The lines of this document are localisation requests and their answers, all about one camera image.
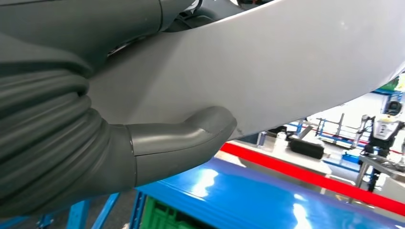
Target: black component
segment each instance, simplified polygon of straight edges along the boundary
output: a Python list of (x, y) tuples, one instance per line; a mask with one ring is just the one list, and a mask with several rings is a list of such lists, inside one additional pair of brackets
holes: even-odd
[(230, 0), (202, 0), (194, 12), (196, 16), (206, 16), (218, 21), (245, 11)]
[(201, 0), (193, 12), (183, 12), (165, 32), (178, 32), (210, 24), (245, 11), (230, 0)]
[(396, 116), (398, 115), (402, 110), (402, 104), (398, 101), (390, 101), (386, 113), (388, 115)]
[(310, 156), (315, 159), (322, 159), (323, 157), (323, 146), (315, 144), (312, 142), (307, 142), (301, 139), (292, 139), (288, 146), (293, 152)]
[(378, 178), (380, 177), (381, 172), (373, 168), (370, 174), (370, 182), (368, 183), (367, 190), (373, 192), (375, 189), (375, 184), (377, 183)]
[(193, 168), (236, 127), (221, 107), (177, 125), (109, 125), (85, 95), (85, 77), (112, 50), (165, 28), (193, 0), (18, 2), (0, 5), (0, 218)]
[(253, 134), (253, 135), (241, 137), (238, 140), (256, 145), (258, 139), (259, 139), (259, 134)]
[(287, 127), (281, 125), (281, 126), (278, 126), (276, 128), (269, 129), (268, 131), (271, 132), (271, 133), (274, 133), (274, 134), (278, 134), (281, 131), (287, 132)]

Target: blue metal leg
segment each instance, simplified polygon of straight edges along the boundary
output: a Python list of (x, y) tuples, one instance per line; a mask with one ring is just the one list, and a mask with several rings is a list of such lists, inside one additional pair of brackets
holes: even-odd
[(114, 193), (110, 195), (106, 204), (104, 205), (103, 209), (101, 210), (100, 214), (98, 215), (96, 221), (94, 222), (91, 229), (101, 229), (110, 214), (111, 210), (113, 209), (115, 203), (117, 202), (119, 197), (119, 193)]
[(37, 222), (38, 228), (46, 228), (53, 222), (53, 215), (47, 214), (40, 217), (39, 221)]
[(145, 206), (146, 195), (137, 190), (134, 207), (129, 221), (129, 229), (139, 229), (142, 221), (143, 207)]
[(24, 220), (28, 219), (28, 217), (14, 217), (12, 219), (9, 219), (3, 223), (0, 223), (0, 229), (7, 229), (10, 228), (12, 226), (15, 226), (21, 222), (23, 222)]
[(84, 200), (70, 207), (66, 229), (85, 229), (89, 201)]

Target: gray flexible duct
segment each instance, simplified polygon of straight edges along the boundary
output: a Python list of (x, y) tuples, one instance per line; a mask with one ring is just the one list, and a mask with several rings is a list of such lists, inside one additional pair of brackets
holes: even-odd
[(236, 120), (211, 107), (177, 125), (109, 125), (85, 78), (45, 71), (0, 78), (0, 218), (47, 213), (129, 190), (209, 160)]

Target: blue workbench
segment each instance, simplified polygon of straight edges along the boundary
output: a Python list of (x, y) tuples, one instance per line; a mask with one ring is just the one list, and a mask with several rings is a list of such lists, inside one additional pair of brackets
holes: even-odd
[(372, 211), (219, 159), (138, 190), (220, 229), (405, 227)]

